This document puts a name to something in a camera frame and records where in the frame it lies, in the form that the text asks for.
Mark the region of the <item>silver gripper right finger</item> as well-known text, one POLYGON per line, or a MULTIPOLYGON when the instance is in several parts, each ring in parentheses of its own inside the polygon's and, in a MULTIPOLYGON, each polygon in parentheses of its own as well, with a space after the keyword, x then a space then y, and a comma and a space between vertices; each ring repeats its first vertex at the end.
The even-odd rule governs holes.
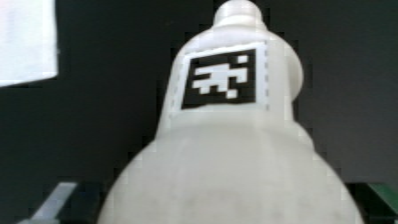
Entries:
POLYGON ((369 224, 398 224, 398 192, 387 184, 371 183, 369 224))

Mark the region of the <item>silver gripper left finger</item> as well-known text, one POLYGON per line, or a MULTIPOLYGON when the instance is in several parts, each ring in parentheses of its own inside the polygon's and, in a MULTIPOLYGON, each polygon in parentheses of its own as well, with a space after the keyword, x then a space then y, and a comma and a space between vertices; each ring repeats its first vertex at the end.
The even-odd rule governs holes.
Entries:
POLYGON ((78 184, 74 182, 60 182, 56 184, 33 215, 15 224, 60 224, 56 215, 63 208, 76 186, 78 184))

